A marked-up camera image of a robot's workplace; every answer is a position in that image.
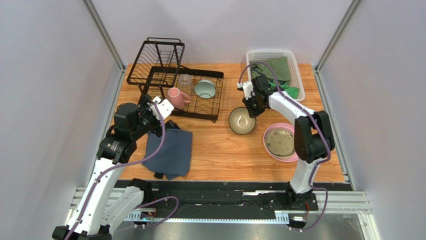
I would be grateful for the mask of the brown speckled bowl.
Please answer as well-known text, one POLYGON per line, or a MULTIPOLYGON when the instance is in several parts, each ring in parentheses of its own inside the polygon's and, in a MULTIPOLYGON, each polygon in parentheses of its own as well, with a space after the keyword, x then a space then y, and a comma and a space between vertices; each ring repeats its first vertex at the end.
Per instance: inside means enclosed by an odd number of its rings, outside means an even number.
POLYGON ((237 107, 228 116, 230 129, 238 135, 251 133, 256 127, 256 123, 256 118, 249 116, 249 111, 246 107, 237 107))

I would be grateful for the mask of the clear glass plate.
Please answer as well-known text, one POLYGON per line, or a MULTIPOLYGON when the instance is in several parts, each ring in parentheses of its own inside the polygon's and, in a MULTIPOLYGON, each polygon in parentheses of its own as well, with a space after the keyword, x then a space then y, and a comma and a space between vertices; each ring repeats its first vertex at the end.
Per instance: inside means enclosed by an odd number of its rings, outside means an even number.
POLYGON ((286 128, 278 127, 269 130, 266 133, 264 143, 266 149, 273 156, 280 159, 288 159, 296 153, 294 148, 294 135, 286 128))

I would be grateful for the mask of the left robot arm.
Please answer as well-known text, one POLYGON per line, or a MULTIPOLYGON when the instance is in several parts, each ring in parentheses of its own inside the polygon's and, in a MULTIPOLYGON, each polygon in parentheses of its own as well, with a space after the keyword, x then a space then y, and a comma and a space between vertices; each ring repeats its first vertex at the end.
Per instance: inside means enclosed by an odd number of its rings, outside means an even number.
POLYGON ((119 105, 113 125, 100 142, 89 184, 74 214, 52 233, 54 240, 111 240, 121 223, 140 204, 150 200, 150 182, 135 178, 110 206, 113 188, 124 171, 131 166, 130 158, 137 141, 147 133, 165 141, 165 120, 174 106, 159 96, 145 95, 138 104, 119 105))

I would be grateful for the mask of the light blue ribbed bowl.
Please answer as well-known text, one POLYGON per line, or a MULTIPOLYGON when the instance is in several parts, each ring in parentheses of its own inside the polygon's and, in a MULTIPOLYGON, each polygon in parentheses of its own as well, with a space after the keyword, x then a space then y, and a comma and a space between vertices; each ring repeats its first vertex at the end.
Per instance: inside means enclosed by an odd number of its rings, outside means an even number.
POLYGON ((194 91, 197 96, 203 99, 210 99, 216 95, 215 84, 209 79, 200 80, 194 86, 194 91))

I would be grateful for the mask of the clear drinking glass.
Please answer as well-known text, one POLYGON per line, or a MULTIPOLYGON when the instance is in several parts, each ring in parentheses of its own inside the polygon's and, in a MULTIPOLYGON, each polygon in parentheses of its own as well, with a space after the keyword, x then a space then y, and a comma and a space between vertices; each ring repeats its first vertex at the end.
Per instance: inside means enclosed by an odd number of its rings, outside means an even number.
POLYGON ((181 74, 178 78, 178 82, 177 82, 177 88, 188 94, 191 95, 192 94, 192 90, 193 90, 193 81, 192 81, 192 77, 189 74, 181 74))

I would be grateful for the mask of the pink mug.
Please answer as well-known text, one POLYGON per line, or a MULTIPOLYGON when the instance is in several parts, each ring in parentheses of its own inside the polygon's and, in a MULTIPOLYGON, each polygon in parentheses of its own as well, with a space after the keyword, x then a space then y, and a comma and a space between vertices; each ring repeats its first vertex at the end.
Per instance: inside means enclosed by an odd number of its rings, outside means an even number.
POLYGON ((177 87, 172 87, 167 91, 166 99, 178 110, 183 110, 186 104, 191 102, 191 97, 177 87))

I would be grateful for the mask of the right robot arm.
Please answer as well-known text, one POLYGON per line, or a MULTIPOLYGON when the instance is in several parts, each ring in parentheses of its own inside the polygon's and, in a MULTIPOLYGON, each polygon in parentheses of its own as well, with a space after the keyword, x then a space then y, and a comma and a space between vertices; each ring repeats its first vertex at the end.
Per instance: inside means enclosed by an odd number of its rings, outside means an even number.
POLYGON ((264 76, 239 81, 237 89, 244 93, 242 101, 251 118, 272 109, 293 124, 294 149, 298 160, 284 201, 290 209, 304 206, 313 192, 313 180, 319 166, 330 160, 331 151, 335 148, 328 113, 305 107, 279 86, 272 87, 264 76))

